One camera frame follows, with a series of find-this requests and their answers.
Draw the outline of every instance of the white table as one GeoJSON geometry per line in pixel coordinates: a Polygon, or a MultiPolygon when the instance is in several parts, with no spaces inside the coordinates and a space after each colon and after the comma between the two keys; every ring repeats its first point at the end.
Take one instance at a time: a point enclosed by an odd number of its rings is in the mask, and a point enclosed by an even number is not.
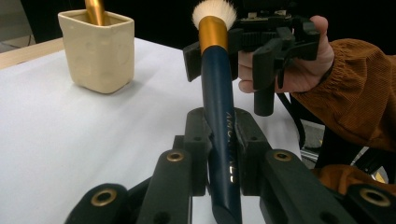
{"type": "MultiPolygon", "coordinates": [[[[299,154],[290,115],[257,117],[253,95],[234,82],[234,105],[250,112],[273,148],[299,154]]],[[[130,189],[201,107],[200,78],[188,82],[181,50],[135,40],[134,81],[113,94],[71,80],[64,51],[0,70],[0,223],[64,223],[91,188],[130,189]]],[[[264,223],[259,198],[242,196],[244,223],[264,223]]],[[[210,197],[193,199],[192,223],[215,224],[210,197]]]]}

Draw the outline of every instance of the brass insert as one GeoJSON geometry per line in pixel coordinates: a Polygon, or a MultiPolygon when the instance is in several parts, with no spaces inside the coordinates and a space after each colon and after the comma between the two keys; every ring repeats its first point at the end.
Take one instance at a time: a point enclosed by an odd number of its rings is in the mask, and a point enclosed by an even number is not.
{"type": "Polygon", "coordinates": [[[374,189],[361,189],[361,197],[369,203],[375,204],[381,207],[390,206],[390,199],[383,193],[374,189]]]}
{"type": "Polygon", "coordinates": [[[274,157],[279,161],[291,161],[291,155],[289,152],[276,152],[274,157]]]}
{"type": "Polygon", "coordinates": [[[184,159],[184,155],[181,152],[170,152],[166,159],[169,161],[182,161],[184,159]]]}
{"type": "Polygon", "coordinates": [[[93,206],[102,207],[112,203],[117,197],[117,191],[114,189],[101,189],[91,198],[93,206]]]}

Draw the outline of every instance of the brush bristles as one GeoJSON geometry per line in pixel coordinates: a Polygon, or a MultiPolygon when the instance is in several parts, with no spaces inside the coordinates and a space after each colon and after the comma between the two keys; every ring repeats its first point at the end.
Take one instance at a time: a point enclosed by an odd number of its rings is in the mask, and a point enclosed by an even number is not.
{"type": "Polygon", "coordinates": [[[233,6],[225,0],[205,0],[198,4],[192,13],[192,21],[198,30],[199,22],[206,16],[214,16],[223,20],[228,31],[236,19],[236,12],[233,6]]]}

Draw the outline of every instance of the brown sweater sleeve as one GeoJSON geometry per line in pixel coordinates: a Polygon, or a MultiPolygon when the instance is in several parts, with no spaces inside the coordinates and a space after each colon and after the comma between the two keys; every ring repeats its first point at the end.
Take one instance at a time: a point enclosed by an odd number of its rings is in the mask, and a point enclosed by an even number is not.
{"type": "Polygon", "coordinates": [[[356,39],[331,45],[332,73],[293,97],[346,140],[396,151],[396,56],[356,39]]]}
{"type": "Polygon", "coordinates": [[[327,165],[320,169],[313,169],[312,173],[324,186],[341,194],[346,194],[347,189],[351,185],[370,184],[396,196],[396,185],[376,181],[355,166],[342,164],[327,165]]]}

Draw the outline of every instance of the brush holder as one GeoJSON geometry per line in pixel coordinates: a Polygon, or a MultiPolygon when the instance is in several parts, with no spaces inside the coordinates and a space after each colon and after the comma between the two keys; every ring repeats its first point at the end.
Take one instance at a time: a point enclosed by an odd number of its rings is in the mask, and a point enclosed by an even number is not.
{"type": "Polygon", "coordinates": [[[58,20],[72,80],[111,93],[134,78],[134,20],[105,13],[104,26],[89,23],[86,9],[60,12],[58,20]]]}

